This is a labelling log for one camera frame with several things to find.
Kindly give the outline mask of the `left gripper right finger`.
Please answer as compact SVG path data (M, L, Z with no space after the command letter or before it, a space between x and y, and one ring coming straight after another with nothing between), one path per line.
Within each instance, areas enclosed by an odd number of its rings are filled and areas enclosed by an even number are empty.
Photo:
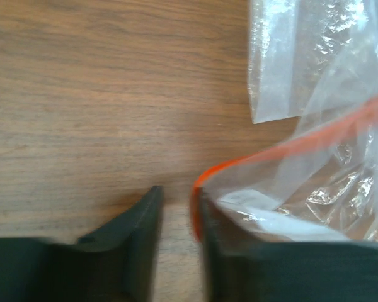
M378 242L269 242L198 192L207 301L378 301Z

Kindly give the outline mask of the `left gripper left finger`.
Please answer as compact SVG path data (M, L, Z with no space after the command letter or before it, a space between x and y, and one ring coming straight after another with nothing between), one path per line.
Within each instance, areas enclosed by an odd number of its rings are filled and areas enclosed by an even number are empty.
M0 301L149 301L163 189L74 244L0 238Z

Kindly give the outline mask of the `clear bag orange zipper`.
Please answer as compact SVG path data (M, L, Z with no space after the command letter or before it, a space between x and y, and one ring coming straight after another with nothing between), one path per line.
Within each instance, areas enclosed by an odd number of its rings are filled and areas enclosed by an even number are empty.
M268 241L378 242L378 55L336 59L288 140L204 172L191 200L196 237L205 202Z

